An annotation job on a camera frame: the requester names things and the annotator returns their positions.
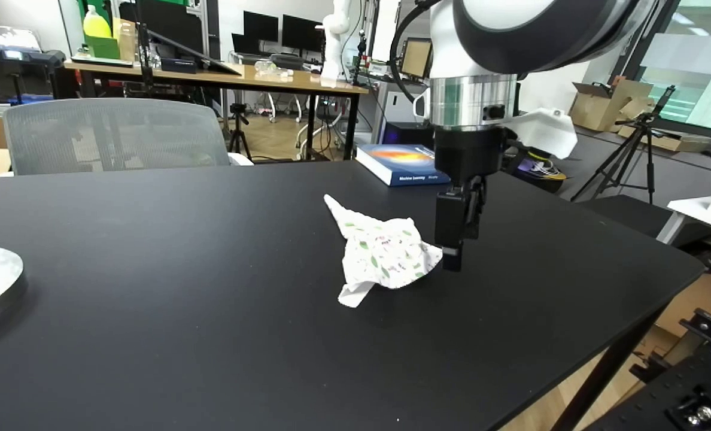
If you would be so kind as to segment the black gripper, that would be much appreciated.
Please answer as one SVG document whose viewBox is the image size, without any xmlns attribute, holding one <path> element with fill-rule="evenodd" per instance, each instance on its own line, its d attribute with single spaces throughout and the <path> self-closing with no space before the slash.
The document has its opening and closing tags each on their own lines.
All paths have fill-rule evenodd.
<svg viewBox="0 0 711 431">
<path fill-rule="evenodd" d="M 436 199 L 436 241 L 442 248 L 442 266 L 448 269 L 462 267 L 462 224 L 463 236 L 478 236 L 478 218 L 486 202 L 486 178 L 501 167 L 505 131 L 486 127 L 477 131 L 437 129 L 436 131 L 436 167 L 449 177 L 455 186 L 463 186 L 463 200 L 442 192 Z"/>
</svg>

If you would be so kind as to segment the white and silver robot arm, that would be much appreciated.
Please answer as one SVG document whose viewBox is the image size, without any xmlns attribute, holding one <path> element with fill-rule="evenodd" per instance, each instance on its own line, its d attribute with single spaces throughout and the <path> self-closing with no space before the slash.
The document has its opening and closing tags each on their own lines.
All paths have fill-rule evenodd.
<svg viewBox="0 0 711 431">
<path fill-rule="evenodd" d="M 449 177 L 436 199 L 436 238 L 408 238 L 395 262 L 423 272 L 456 266 L 478 231 L 486 178 L 501 169 L 505 117 L 516 113 L 516 80 L 534 71 L 593 59 L 637 31 L 654 0 L 413 0 L 398 23 L 431 16 L 429 123 L 432 165 Z"/>
</svg>

